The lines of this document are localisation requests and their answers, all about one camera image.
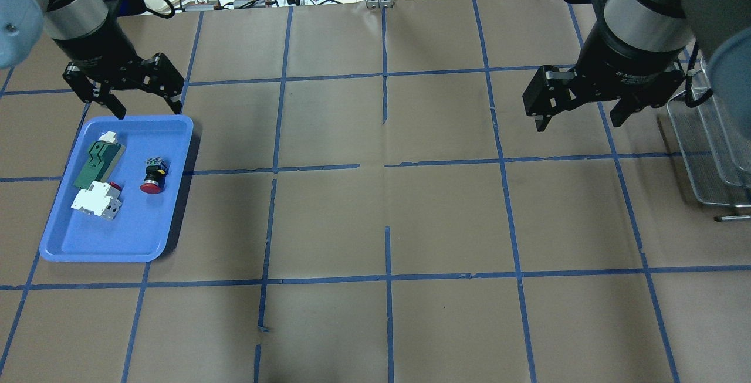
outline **table surface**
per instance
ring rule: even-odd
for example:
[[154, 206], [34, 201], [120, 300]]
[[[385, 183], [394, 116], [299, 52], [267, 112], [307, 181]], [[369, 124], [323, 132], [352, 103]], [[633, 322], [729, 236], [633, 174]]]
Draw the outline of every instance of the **table surface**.
[[[0, 382], [743, 381], [749, 223], [699, 206], [664, 110], [535, 131], [593, 24], [561, 0], [121, 20], [188, 79], [177, 247], [49, 263], [84, 108], [48, 39], [0, 72]], [[129, 115], [168, 114], [122, 91]]]

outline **white circuit breaker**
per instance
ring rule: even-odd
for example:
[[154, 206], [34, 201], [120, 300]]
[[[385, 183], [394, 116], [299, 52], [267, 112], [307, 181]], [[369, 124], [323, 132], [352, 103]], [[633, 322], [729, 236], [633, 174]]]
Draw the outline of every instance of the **white circuit breaker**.
[[97, 215], [108, 220], [112, 220], [123, 203], [118, 198], [120, 188], [106, 184], [104, 182], [94, 181], [89, 189], [78, 191], [72, 209], [85, 212], [87, 214]]

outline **wire basket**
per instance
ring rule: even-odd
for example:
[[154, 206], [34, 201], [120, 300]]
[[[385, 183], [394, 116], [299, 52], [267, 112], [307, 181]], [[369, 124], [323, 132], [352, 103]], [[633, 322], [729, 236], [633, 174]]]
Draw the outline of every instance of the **wire basket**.
[[[691, 97], [708, 89], [705, 63], [694, 76]], [[751, 207], [751, 142], [735, 129], [722, 100], [711, 97], [698, 108], [678, 97], [668, 103], [678, 145], [697, 200], [711, 206]]]

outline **blue tray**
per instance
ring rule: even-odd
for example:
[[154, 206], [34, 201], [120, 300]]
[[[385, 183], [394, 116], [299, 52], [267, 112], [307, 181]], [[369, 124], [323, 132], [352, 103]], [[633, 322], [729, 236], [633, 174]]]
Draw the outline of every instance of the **blue tray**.
[[[123, 206], [113, 220], [73, 210], [73, 186], [88, 160], [88, 148], [107, 131], [126, 146], [107, 182], [123, 187]], [[128, 116], [88, 121], [76, 140], [39, 252], [49, 261], [147, 262], [167, 245], [182, 173], [188, 157], [193, 121], [187, 116]], [[160, 194], [140, 190], [147, 158], [161, 157], [168, 172]]]

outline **robotic arm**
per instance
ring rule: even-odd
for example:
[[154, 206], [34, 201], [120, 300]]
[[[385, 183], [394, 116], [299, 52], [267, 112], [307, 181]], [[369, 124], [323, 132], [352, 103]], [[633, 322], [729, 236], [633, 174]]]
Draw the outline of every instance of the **robotic arm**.
[[714, 93], [751, 137], [751, 0], [566, 1], [591, 2], [597, 22], [573, 68], [544, 65], [524, 91], [537, 131], [589, 102], [620, 99], [610, 113], [616, 127], [631, 113], [662, 107], [684, 80], [676, 56], [694, 35]]
[[122, 119], [126, 108], [110, 92], [140, 89], [164, 98], [180, 113], [185, 80], [167, 55], [142, 59], [102, 0], [0, 0], [0, 67], [29, 55], [42, 28], [72, 60], [63, 78], [84, 103], [108, 107]]

